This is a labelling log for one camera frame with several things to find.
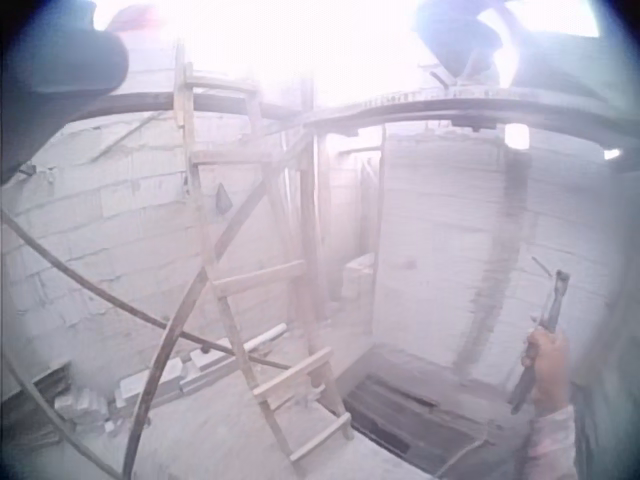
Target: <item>brick wall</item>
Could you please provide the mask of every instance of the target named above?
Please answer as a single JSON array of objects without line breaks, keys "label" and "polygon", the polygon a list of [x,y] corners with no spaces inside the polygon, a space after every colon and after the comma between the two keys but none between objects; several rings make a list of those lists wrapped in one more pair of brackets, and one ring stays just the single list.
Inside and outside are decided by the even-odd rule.
[{"label": "brick wall", "polygon": [[[170,114],[154,120],[106,156],[87,162],[140,116],[72,124],[36,156],[39,172],[3,188],[4,208],[61,260],[107,291],[168,320],[200,266],[200,240],[184,191],[180,135]],[[198,140],[228,142],[246,132],[246,119],[198,115]],[[259,182],[258,167],[209,167],[202,172],[215,239]],[[223,184],[232,210],[215,211]],[[39,352],[42,369],[64,359],[83,384],[107,390],[148,366],[161,331],[111,308],[54,270],[3,227],[4,291],[18,315],[11,338],[17,350]],[[263,201],[219,266],[221,277],[282,263],[268,202]],[[287,318],[282,285],[231,299],[243,335],[262,333]],[[224,336],[208,292],[187,328]],[[193,349],[181,342],[176,354]]]},{"label": "brick wall", "polygon": [[578,364],[625,262],[622,177],[596,145],[556,134],[532,132],[529,157],[509,159],[495,133],[407,128],[390,128],[385,152],[377,337],[512,385],[551,286],[535,255],[572,274],[561,326]]}]

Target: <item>wooden plank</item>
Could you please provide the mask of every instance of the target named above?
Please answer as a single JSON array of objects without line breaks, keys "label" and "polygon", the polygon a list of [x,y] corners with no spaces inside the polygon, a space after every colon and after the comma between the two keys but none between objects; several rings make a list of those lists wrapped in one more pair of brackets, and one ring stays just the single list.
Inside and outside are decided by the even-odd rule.
[{"label": "wooden plank", "polygon": [[[274,164],[273,169],[271,169],[271,175],[279,175],[284,169],[297,160],[298,156],[301,152],[304,151],[305,148],[309,145],[311,141],[311,137],[309,134],[303,134],[297,141],[294,143],[289,150],[287,150],[281,159]],[[245,224],[245,222],[251,216],[251,213],[256,209],[258,204],[262,201],[267,191],[266,181],[263,179],[256,187],[251,191],[249,196],[245,199],[245,201],[240,205],[234,217],[229,221],[224,231],[218,237],[216,244],[214,246],[214,253],[216,258],[220,259],[224,252],[227,251],[229,245],[234,238],[238,235],[240,229]]]},{"label": "wooden plank", "polygon": [[325,443],[331,436],[336,433],[341,428],[344,428],[347,424],[351,423],[351,415],[345,413],[340,418],[338,418],[335,422],[333,422],[326,430],[320,433],[317,437],[311,440],[309,443],[304,445],[299,450],[296,450],[289,459],[291,462],[295,463],[299,460],[302,460],[304,457],[313,452],[320,445]]},{"label": "wooden plank", "polygon": [[[378,165],[378,206],[377,206],[377,218],[376,218],[376,236],[374,243],[373,259],[373,291],[376,291],[376,283],[378,281],[378,269],[380,267],[380,236],[382,235],[382,210],[384,208],[384,182],[387,174],[387,162],[386,162],[386,144],[387,144],[387,126],[382,125],[382,145],[380,146],[380,163]],[[371,318],[371,331],[373,331],[373,315]]]},{"label": "wooden plank", "polygon": [[207,75],[189,74],[186,83],[191,88],[210,88],[213,90],[230,90],[240,93],[255,93],[258,86],[251,82],[242,80],[229,80],[226,78],[215,78]]},{"label": "wooden plank", "polygon": [[69,442],[73,449],[82,455],[84,458],[93,463],[97,468],[109,475],[111,478],[121,480],[122,476],[112,466],[106,464],[100,457],[93,453],[84,443],[78,440],[75,435],[69,430],[69,427],[60,419],[58,413],[51,408],[47,401],[42,397],[37,388],[20,372],[17,367],[17,363],[11,357],[11,354],[6,347],[2,348],[2,363],[7,368],[9,373],[15,378],[20,388],[35,402],[35,404],[42,410],[47,416],[51,425],[62,435],[62,437]]},{"label": "wooden plank", "polygon": [[194,165],[246,165],[269,162],[271,152],[260,148],[242,146],[196,150],[191,153]]},{"label": "wooden plank", "polygon": [[[243,98],[213,93],[195,93],[194,108],[198,112],[247,115],[247,105]],[[72,121],[124,113],[171,110],[173,110],[173,92],[120,93],[99,98]],[[280,121],[292,119],[300,113],[298,110],[273,103],[261,103],[260,110],[264,118]]]},{"label": "wooden plank", "polygon": [[296,366],[290,368],[286,372],[282,372],[273,380],[260,385],[253,390],[253,395],[258,401],[263,402],[268,400],[269,396],[281,388],[289,385],[292,381],[296,380],[302,375],[305,375],[317,368],[326,364],[333,355],[333,350],[330,347],[323,348],[315,355],[312,355]]},{"label": "wooden plank", "polygon": [[184,127],[185,62],[186,54],[184,51],[184,42],[180,39],[176,45],[175,78],[173,86],[173,115],[178,128]]},{"label": "wooden plank", "polygon": [[217,280],[212,283],[218,297],[229,297],[262,285],[291,280],[303,275],[304,272],[305,263],[299,260],[279,267],[267,268],[247,275]]},{"label": "wooden plank", "polygon": [[[106,290],[98,287],[96,284],[94,284],[93,282],[91,282],[87,278],[83,277],[82,275],[80,275],[75,270],[69,268],[67,265],[65,265],[65,263],[62,260],[60,260],[54,254],[52,254],[49,250],[47,250],[45,247],[43,247],[37,240],[35,240],[33,237],[31,237],[4,210],[0,210],[0,216],[2,218],[2,223],[4,223],[11,230],[13,230],[15,232],[15,234],[18,235],[18,237],[20,237],[22,239],[22,241],[24,241],[25,244],[27,244],[38,255],[40,255],[47,262],[49,262],[51,264],[51,266],[53,268],[55,268],[56,270],[58,270],[60,273],[62,273],[66,277],[70,278],[71,280],[76,282],[78,285],[80,285],[81,287],[83,287],[86,290],[90,291],[91,293],[93,293],[97,297],[103,299],[105,302],[110,303],[114,307],[119,308],[120,310],[128,313],[129,315],[131,315],[131,316],[133,316],[133,317],[135,317],[135,318],[137,318],[139,320],[142,320],[143,322],[145,322],[145,323],[147,323],[149,325],[152,325],[152,326],[154,326],[156,328],[160,328],[162,330],[167,328],[167,322],[159,320],[159,319],[149,315],[148,313],[143,312],[142,310],[139,310],[138,308],[134,307],[133,305],[128,304],[127,302],[119,299],[115,295],[112,295],[109,292],[107,292]],[[222,258],[222,256],[226,252],[226,247],[225,248],[222,248],[222,247],[223,246],[221,246],[218,250],[216,250],[218,252],[218,254],[219,254],[218,258]],[[200,275],[202,272],[204,272],[204,269],[201,269],[200,272],[197,273],[197,275]],[[182,332],[180,334],[180,336],[182,338],[184,338],[185,340],[189,340],[190,342],[193,342],[193,343],[196,343],[198,345],[202,345],[204,347],[210,348],[211,350],[216,350],[218,352],[226,353],[227,355],[234,355],[232,349],[230,349],[230,348],[228,348],[228,347],[226,347],[224,345],[219,345],[219,344],[217,344],[215,342],[211,342],[211,341],[209,341],[209,340],[207,340],[205,338],[199,337],[199,336],[194,335],[192,333]],[[273,362],[271,360],[266,360],[266,359],[262,359],[262,358],[259,358],[259,357],[250,356],[249,359],[252,362],[259,363],[259,364],[262,364],[262,365],[266,365],[268,367],[278,368],[280,370],[286,370],[286,369],[290,368],[289,365],[285,365],[285,364],[279,363],[279,362]]]},{"label": "wooden plank", "polygon": [[[258,387],[258,379],[256,378],[255,373],[253,372],[251,365],[248,361],[247,351],[244,348],[242,337],[240,335],[240,331],[238,330],[238,326],[233,318],[233,313],[231,312],[231,306],[229,305],[229,301],[225,298],[218,298],[218,312],[220,314],[220,318],[222,320],[222,325],[224,326],[225,333],[227,334],[227,338],[229,339],[229,343],[231,343],[231,347],[236,354],[236,358],[238,359],[238,367],[244,376],[247,385],[249,385],[250,389],[255,389]],[[267,425],[273,432],[273,435],[278,442],[278,446],[283,451],[283,453],[288,457],[291,455],[291,446],[284,436],[284,432],[278,425],[276,418],[269,408],[268,402],[259,402],[260,411],[264,416]]]},{"label": "wooden plank", "polygon": [[127,448],[125,450],[124,461],[122,464],[122,477],[125,480],[130,480],[131,475],[133,474],[133,466],[135,465],[140,440],[142,439],[142,430],[147,420],[147,416],[149,415],[149,410],[151,409],[151,402],[158,390],[160,377],[162,377],[162,373],[164,372],[167,362],[171,357],[171,352],[176,346],[178,338],[180,338],[180,332],[193,312],[193,309],[195,308],[202,291],[207,285],[207,282],[207,274],[203,270],[200,270],[198,275],[196,275],[196,278],[191,282],[191,285],[189,285],[187,292],[178,306],[178,310],[176,310],[175,315],[164,331],[162,341],[160,342],[160,348],[158,348],[153,359],[149,376],[147,377],[142,393],[138,397],[135,413],[133,415],[131,433],[127,440]]}]

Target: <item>concrete block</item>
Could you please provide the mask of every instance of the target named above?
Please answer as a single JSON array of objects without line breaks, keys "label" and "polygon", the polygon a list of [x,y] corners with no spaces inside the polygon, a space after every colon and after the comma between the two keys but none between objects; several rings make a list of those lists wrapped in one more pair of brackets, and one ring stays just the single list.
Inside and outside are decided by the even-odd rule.
[{"label": "concrete block", "polygon": [[18,315],[24,334],[28,337],[44,335],[56,328],[63,327],[64,321],[49,308],[36,307]]},{"label": "concrete block", "polygon": [[140,222],[144,237],[154,237],[197,224],[194,209],[185,202],[147,207],[140,210]]},{"label": "concrete block", "polygon": [[69,420],[76,411],[75,392],[58,395],[54,400],[53,408],[55,408],[56,412],[62,415],[63,418]]},{"label": "concrete block", "polygon": [[120,273],[114,265],[111,250],[102,250],[68,262],[69,267],[89,278],[91,281],[109,280]]},{"label": "concrete block", "polygon": [[137,208],[164,205],[184,199],[184,173],[142,179],[134,193]]},{"label": "concrete block", "polygon": [[198,372],[198,368],[193,362],[188,362],[187,365],[191,365],[187,377],[180,382],[180,390],[184,395],[199,392],[203,388],[228,377],[238,369],[238,363],[235,358],[227,358],[227,360],[203,373]]},{"label": "concrete block", "polygon": [[185,171],[184,153],[181,148],[174,150],[146,148],[134,152],[131,158],[133,178],[155,177]]},{"label": "concrete block", "polygon": [[107,401],[97,392],[83,389],[75,398],[75,412],[71,418],[78,425],[91,425],[103,422],[109,417]]},{"label": "concrete block", "polygon": [[105,217],[184,198],[184,174],[149,177],[100,190]]},{"label": "concrete block", "polygon": [[111,217],[134,208],[133,189],[130,182],[113,185],[100,190],[102,214]]},{"label": "concrete block", "polygon": [[202,257],[198,254],[193,257],[180,258],[176,262],[154,269],[155,282],[159,290],[170,288],[190,282],[202,266]]},{"label": "concrete block", "polygon": [[24,245],[24,242],[6,225],[2,226],[2,234],[0,236],[0,244],[2,253],[9,253],[16,248]]},{"label": "concrete block", "polygon": [[[178,400],[183,396],[182,390],[176,390],[175,392],[170,393],[156,393],[153,401],[151,402],[151,408],[161,407],[162,405],[166,405],[167,403]],[[136,402],[127,403],[122,397],[122,391],[120,388],[116,388],[114,392],[115,396],[115,413],[119,417],[124,417],[133,414],[133,411],[136,406]]]},{"label": "concrete block", "polygon": [[85,292],[77,290],[65,295],[49,305],[49,311],[66,326],[72,326],[81,320],[91,317],[89,306],[85,301]]},{"label": "concrete block", "polygon": [[30,247],[24,246],[20,249],[20,251],[22,253],[25,276],[28,277],[30,275],[34,275],[38,272],[42,272],[43,270],[51,268],[51,264]]},{"label": "concrete block", "polygon": [[141,212],[133,210],[69,232],[72,258],[141,239],[140,218]]},{"label": "concrete block", "polygon": [[[180,381],[184,378],[184,370],[182,360],[179,358],[169,360],[164,372],[162,372],[156,395],[160,397],[178,390]],[[135,404],[138,401],[148,376],[149,370],[145,370],[120,381],[122,399],[127,405]]]},{"label": "concrete block", "polygon": [[[219,340],[217,343],[224,344],[223,342],[229,344],[229,340],[226,338]],[[194,350],[189,354],[189,356],[191,357],[191,362],[189,362],[189,365],[195,366],[196,374],[200,374],[206,370],[209,370],[210,368],[223,363],[226,359],[231,358],[229,355],[218,352],[217,350],[211,350],[209,353],[202,353],[202,350],[200,349]],[[183,382],[187,381],[187,378],[189,378],[189,373],[190,372],[187,373],[187,377],[185,378],[185,380],[183,380]]]},{"label": "concrete block", "polygon": [[19,282],[26,277],[22,250],[27,247],[20,247],[4,255],[4,266],[7,275],[12,282]]},{"label": "concrete block", "polygon": [[38,285],[42,289],[44,297],[49,301],[63,297],[82,288],[76,282],[54,268],[49,268],[48,270],[40,272],[33,278],[38,279]]},{"label": "concrete block", "polygon": [[94,295],[88,290],[79,290],[79,293],[84,297],[84,304],[87,306],[90,316],[104,315],[107,311],[113,308],[109,302],[102,300],[100,297]]},{"label": "concrete block", "polygon": [[101,158],[98,162],[58,168],[53,186],[55,197],[63,198],[130,179],[131,158],[121,155]]},{"label": "concrete block", "polygon": [[18,283],[9,284],[5,288],[8,289],[15,308],[20,311],[43,306],[48,298],[37,276],[31,276]]},{"label": "concrete block", "polygon": [[178,230],[113,248],[110,254],[114,270],[123,275],[193,256],[199,247],[195,230]]},{"label": "concrete block", "polygon": [[36,238],[72,230],[101,217],[99,191],[52,202],[26,214],[29,232]]}]

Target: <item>hammer handle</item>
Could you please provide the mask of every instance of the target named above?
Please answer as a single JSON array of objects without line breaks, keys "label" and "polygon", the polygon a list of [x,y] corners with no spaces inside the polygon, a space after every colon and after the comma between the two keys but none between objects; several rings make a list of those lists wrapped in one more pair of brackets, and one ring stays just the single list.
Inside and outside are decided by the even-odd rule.
[{"label": "hammer handle", "polygon": [[[556,272],[556,284],[554,287],[554,297],[551,308],[549,309],[549,315],[543,318],[540,322],[540,326],[545,328],[551,333],[555,333],[558,326],[558,319],[560,318],[560,308],[562,307],[562,299],[565,293],[567,293],[567,287],[569,285],[569,274],[558,270]],[[535,351],[533,345],[527,346],[527,355],[532,357]],[[516,384],[511,397],[509,397],[509,405],[511,405],[511,414],[515,415],[520,411],[527,398],[533,391],[533,387],[536,384],[536,374],[533,365],[526,367],[520,376],[520,380]]]}]

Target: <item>bright light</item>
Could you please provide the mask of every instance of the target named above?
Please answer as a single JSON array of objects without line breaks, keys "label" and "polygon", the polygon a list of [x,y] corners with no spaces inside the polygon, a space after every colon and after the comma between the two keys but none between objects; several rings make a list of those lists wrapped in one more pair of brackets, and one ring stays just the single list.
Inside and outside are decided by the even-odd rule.
[{"label": "bright light", "polygon": [[508,123],[504,127],[504,143],[514,150],[528,150],[529,127],[522,123]]},{"label": "bright light", "polygon": [[598,25],[587,0],[518,0],[506,3],[528,30],[598,37]]},{"label": "bright light", "polygon": [[620,155],[622,155],[622,150],[620,150],[619,148],[614,148],[612,150],[605,150],[604,151],[604,159],[605,160],[613,160],[614,158],[617,158]]}]

